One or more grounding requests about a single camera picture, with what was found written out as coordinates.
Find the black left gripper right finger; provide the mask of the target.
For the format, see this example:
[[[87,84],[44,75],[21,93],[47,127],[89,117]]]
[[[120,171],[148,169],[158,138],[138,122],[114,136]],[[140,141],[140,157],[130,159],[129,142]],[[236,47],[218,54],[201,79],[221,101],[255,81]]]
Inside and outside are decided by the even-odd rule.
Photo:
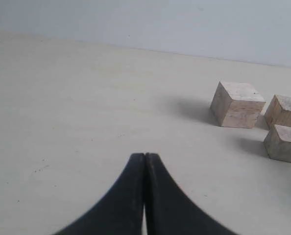
[[[144,202],[149,235],[234,235],[200,209],[155,153],[145,155]]]

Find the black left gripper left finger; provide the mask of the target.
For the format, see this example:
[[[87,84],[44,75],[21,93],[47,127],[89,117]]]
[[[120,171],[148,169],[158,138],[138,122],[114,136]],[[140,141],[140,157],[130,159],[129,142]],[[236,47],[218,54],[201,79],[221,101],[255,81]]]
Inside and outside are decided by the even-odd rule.
[[[57,235],[140,235],[145,155],[134,153],[108,192]]]

